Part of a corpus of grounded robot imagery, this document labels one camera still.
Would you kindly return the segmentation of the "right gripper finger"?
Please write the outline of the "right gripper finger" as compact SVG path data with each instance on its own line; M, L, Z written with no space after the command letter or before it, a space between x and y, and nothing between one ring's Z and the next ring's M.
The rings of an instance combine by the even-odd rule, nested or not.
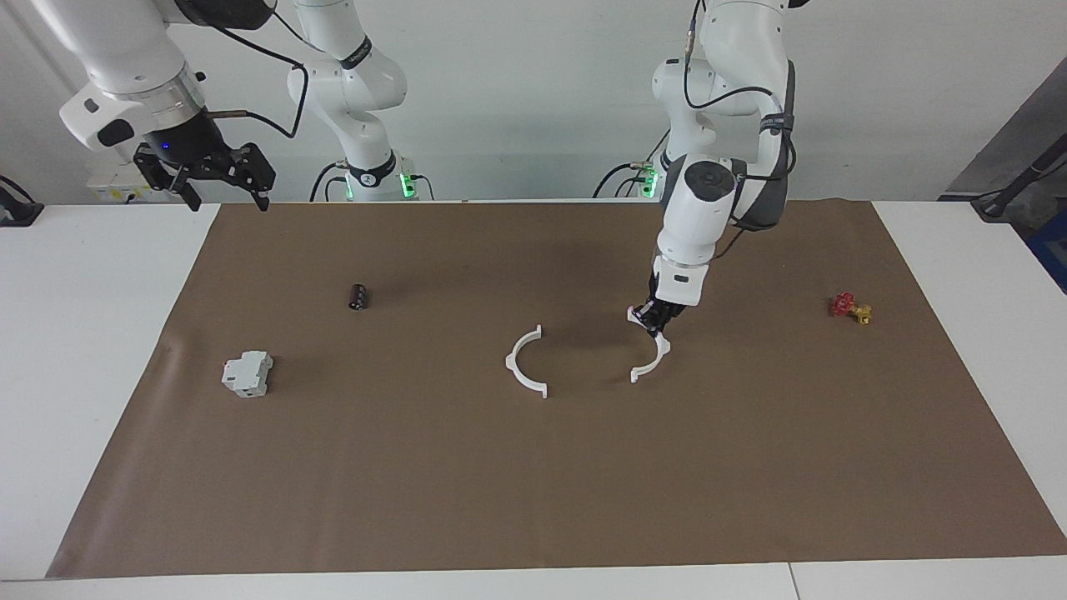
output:
M259 212L267 212L269 194L277 181L277 172L262 155L262 149L251 142L240 148L223 145L218 152L218 163L221 168L221 181L244 190L251 195Z
M133 163L153 191L180 198L187 208L198 212L202 199L189 181L189 171L185 167L179 167L176 173L169 172L163 160L153 149L137 149L133 153Z

